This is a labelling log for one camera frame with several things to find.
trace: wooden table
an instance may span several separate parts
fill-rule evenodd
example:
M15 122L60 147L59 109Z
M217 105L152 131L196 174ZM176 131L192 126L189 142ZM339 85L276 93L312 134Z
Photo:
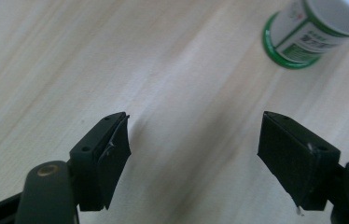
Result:
M330 223L300 216L257 157L265 110L349 161L349 42L287 70L261 46L287 0L0 1L0 201L69 159L102 117L131 115L108 211L81 223Z

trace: green label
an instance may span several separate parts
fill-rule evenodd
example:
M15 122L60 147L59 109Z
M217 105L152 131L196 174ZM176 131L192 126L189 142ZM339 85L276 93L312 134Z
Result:
M311 62L319 58L321 53L311 52L303 49L297 44L292 44L288 48L284 49L282 53L290 60L298 62Z

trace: metal pin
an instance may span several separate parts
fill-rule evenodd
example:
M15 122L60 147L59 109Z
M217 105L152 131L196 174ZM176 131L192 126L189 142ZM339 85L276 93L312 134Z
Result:
M46 165L46 166L41 167L37 171L37 174L39 176L47 176L47 175L55 174L58 171L59 171L59 167L57 165L50 164L50 165Z

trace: light wood surface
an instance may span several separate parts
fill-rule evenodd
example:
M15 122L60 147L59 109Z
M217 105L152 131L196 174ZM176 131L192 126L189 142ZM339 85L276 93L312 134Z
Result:
M279 67L260 39L286 3L0 1L0 201L126 111L133 154L110 209L81 223L330 223L330 204L298 215L256 155L270 110L349 161L349 42Z

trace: white container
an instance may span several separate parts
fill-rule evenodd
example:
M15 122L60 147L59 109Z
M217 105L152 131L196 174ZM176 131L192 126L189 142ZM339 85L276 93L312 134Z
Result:
M349 39L349 0L293 0L264 28L268 55L287 68L315 63Z

